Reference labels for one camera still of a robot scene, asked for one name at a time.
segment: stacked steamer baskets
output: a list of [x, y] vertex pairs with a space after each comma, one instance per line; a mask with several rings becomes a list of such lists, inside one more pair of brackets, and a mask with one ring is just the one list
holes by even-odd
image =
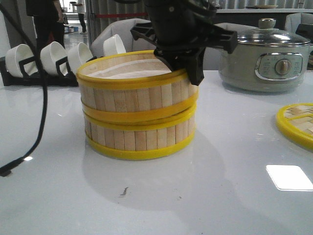
[[198, 87], [171, 72], [153, 51], [102, 57], [77, 72], [85, 132], [97, 151], [120, 159], [170, 155], [195, 131]]

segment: glass lid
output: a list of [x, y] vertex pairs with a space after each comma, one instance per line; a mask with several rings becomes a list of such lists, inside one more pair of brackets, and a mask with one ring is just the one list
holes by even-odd
[[300, 35], [274, 28], [275, 24], [275, 19], [260, 19], [258, 28], [238, 33], [238, 43], [268, 47], [307, 46], [311, 43]]

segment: lid knob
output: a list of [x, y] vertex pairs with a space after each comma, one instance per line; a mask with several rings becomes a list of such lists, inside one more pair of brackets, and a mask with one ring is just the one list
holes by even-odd
[[259, 28], [274, 28], [276, 24], [276, 19], [272, 18], [263, 18], [259, 19]]

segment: glossy table surface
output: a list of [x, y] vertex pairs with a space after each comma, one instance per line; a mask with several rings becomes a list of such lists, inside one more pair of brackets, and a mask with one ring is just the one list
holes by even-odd
[[[49, 87], [33, 159], [0, 178], [2, 235], [311, 235], [313, 191], [278, 189], [267, 166], [294, 165], [313, 181], [313, 152], [275, 125], [285, 105], [313, 102], [313, 73], [285, 93], [243, 91], [205, 71], [194, 140], [171, 156], [121, 161], [85, 140], [78, 88]], [[35, 140], [39, 87], [0, 88], [0, 163]], [[281, 179], [300, 185], [297, 173]]]

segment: gray chair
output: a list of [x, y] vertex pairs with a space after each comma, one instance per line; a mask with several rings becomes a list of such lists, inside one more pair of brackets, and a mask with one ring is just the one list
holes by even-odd
[[[103, 56], [103, 43], [109, 37], [118, 34], [125, 46], [126, 52], [138, 51], [138, 50], [151, 50], [155, 49], [155, 46], [148, 43], [143, 39], [138, 39], [137, 41], [133, 39], [130, 29], [136, 23], [146, 23], [148, 20], [143, 19], [129, 19], [116, 21], [110, 24], [90, 46], [90, 50], [94, 56], [101, 57]], [[235, 23], [218, 23], [216, 24], [219, 27], [222, 27], [227, 30], [242, 32], [251, 28], [255, 28], [249, 25], [235, 24]], [[218, 70], [220, 64], [221, 52], [217, 49], [207, 48], [205, 50], [204, 59], [203, 59], [203, 69], [204, 70]]]
[[299, 24], [313, 24], [313, 14], [294, 13], [286, 16], [285, 31], [295, 33]]

